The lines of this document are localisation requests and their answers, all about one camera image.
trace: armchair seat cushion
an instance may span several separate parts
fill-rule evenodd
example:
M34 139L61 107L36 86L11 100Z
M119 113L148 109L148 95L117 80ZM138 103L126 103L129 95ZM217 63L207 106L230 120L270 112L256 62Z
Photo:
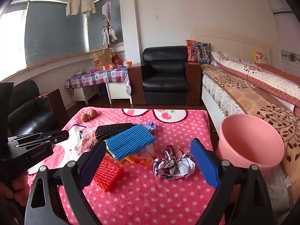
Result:
M188 82L185 74L156 73L143 80L144 92L185 93Z
M53 112L38 112L16 129L13 134L17 136L39 132L45 133L57 130L57 126L58 122Z

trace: black leather sofa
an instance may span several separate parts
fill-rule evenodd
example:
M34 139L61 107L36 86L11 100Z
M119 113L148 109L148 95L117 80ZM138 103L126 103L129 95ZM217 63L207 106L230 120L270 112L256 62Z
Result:
M47 98L39 95L39 88L33 80L14 86L7 118L13 136L60 129Z
M186 46L151 47L143 51L145 104L186 105Z

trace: polka dot quilt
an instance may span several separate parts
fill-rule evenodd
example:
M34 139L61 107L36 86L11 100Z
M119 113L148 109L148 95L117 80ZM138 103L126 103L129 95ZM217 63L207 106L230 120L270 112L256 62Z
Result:
M91 109L97 110L97 117L83 123L81 115ZM69 130L75 124L95 128L98 125L126 122L146 124L149 121L156 125L153 147L157 155L163 155L167 145L190 149L193 138L199 138L207 149L212 150L208 115L204 110L154 111L86 107L64 129ZM63 153L61 148L55 147L54 154L47 159L47 163L58 165ZM151 168L130 164L128 161L115 163L124 172L109 192L103 193L93 182L83 190L102 224L195 224L214 193L197 165L195 172L188 178L165 180L156 179ZM33 180L34 175L29 177L29 183L32 184ZM59 193L69 222L78 224L63 187L59 187Z

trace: white bed frame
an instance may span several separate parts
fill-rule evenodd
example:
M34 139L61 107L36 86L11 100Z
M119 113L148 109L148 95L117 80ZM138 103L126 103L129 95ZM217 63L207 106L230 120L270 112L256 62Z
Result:
M226 52L229 55L249 62L254 62L252 52L261 52L265 54L267 62L270 64L269 46L253 38L226 31L196 28L193 30L193 40L210 43L212 52ZM220 123L225 118L225 115L203 85L201 98L219 134Z

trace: white side table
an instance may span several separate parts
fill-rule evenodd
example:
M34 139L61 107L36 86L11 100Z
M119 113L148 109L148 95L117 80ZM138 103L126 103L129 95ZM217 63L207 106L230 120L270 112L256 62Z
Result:
M129 99L132 104L131 96L126 93L124 82L106 83L106 89L110 104L112 103L112 99Z
M88 105L88 100L94 95L100 95L98 85L90 85L82 88L74 88L74 95L71 95L73 101L85 101Z

